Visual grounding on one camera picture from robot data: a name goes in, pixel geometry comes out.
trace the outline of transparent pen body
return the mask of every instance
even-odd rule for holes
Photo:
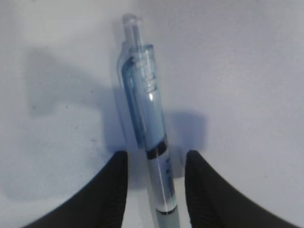
[[[147,152],[156,209],[176,208],[171,160],[167,149],[153,45],[130,49],[129,70],[124,75],[128,103],[139,146]]]

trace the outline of pen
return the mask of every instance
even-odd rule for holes
[[[142,19],[124,21],[129,53],[121,69],[137,144],[147,154],[156,210],[171,214],[177,207],[171,161],[157,85],[153,45],[145,44]]]

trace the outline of blue tinted plastic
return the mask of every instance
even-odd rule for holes
[[[123,82],[137,142],[149,151],[165,138],[153,45],[133,47],[130,55],[122,70]]]

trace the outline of black band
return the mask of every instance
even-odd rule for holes
[[[147,152],[147,157],[149,160],[161,156],[167,150],[165,141],[161,141],[156,147]]]
[[[175,208],[173,208],[172,210],[170,210],[170,211],[167,211],[167,212],[163,212],[163,211],[159,211],[159,210],[157,210],[159,213],[161,213],[162,215],[170,215],[170,214],[172,214],[174,211],[175,211],[175,209],[177,208],[177,206],[175,206]]]

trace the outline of white surface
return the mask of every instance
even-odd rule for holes
[[[55,208],[125,148],[113,78],[121,16],[134,12],[156,47],[172,150],[200,150],[242,193],[304,227],[303,10],[301,0],[1,0],[1,226]],[[144,157],[130,157],[123,225],[152,227]]]

